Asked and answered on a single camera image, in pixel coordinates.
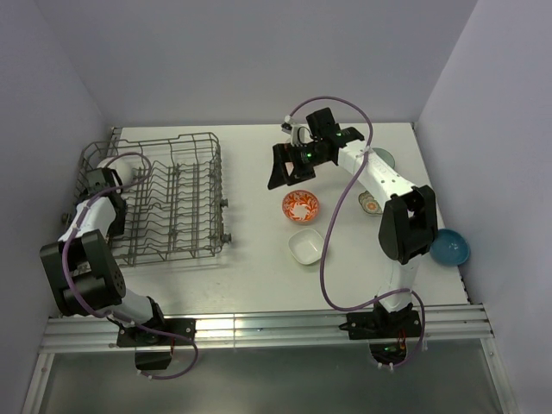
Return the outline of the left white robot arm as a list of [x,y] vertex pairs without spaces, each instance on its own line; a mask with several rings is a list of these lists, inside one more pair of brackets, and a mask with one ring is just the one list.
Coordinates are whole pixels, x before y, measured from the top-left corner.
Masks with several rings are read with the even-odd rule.
[[124,232],[127,203],[121,187],[131,182],[130,172],[119,174],[113,166],[89,171],[70,227],[41,248],[40,258],[63,316],[97,313],[110,317],[130,344],[158,345],[168,323],[152,298],[127,288],[108,245]]

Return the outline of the plain white round bowl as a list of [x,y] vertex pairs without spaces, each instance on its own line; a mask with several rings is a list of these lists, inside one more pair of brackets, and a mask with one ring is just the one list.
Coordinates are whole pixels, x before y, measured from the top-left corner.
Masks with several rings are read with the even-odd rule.
[[107,157],[97,164],[97,168],[109,168],[117,171],[127,171],[131,168],[131,166],[123,157]]

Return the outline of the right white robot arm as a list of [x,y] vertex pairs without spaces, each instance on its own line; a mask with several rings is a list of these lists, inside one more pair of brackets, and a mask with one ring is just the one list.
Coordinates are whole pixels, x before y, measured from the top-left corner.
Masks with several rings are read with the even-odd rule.
[[383,309],[373,315],[373,326],[392,336],[411,308],[412,287],[419,259],[430,251],[437,236],[436,195],[428,185],[418,186],[389,167],[354,127],[342,128],[329,108],[306,117],[305,126],[286,116],[281,128],[290,136],[273,145],[270,190],[292,186],[316,176],[315,169],[333,163],[351,174],[382,209],[378,242],[392,270],[375,302]]

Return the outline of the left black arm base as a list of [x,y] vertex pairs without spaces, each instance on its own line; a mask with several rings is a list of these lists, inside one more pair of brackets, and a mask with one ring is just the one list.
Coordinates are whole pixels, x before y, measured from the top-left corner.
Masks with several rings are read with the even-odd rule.
[[196,320],[193,318],[169,318],[162,330],[169,334],[163,336],[149,333],[136,327],[121,327],[116,339],[118,348],[135,350],[135,367],[142,371],[165,371],[173,360],[177,346],[191,346],[196,334]]

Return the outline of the small flower shaped dish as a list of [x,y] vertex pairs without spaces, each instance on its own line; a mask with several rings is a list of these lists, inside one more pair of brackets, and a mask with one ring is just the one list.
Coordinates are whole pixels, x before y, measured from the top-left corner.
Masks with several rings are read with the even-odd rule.
[[369,192],[364,191],[362,194],[358,197],[359,204],[361,205],[361,208],[371,216],[380,216],[383,211],[380,207],[380,204],[377,202],[375,197]]

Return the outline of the pale teal bowl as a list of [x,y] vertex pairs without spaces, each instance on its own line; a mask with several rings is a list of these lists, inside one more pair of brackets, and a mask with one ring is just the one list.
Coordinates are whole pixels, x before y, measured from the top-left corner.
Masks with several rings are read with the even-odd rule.
[[374,147],[373,151],[392,169],[396,166],[396,161],[391,153],[381,147]]

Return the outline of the orange floral pattern bowl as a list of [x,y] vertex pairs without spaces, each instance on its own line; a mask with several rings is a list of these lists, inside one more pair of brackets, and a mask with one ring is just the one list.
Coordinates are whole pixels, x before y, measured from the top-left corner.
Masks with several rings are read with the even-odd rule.
[[306,190],[295,190],[287,193],[281,204],[283,214],[294,223],[313,222],[320,212],[318,198]]

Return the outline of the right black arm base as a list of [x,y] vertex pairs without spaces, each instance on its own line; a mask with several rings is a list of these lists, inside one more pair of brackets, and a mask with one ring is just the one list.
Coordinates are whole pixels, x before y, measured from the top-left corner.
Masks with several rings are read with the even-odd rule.
[[348,313],[339,330],[347,332],[350,340],[402,339],[419,337],[423,324],[412,303],[393,312],[377,303],[373,310]]

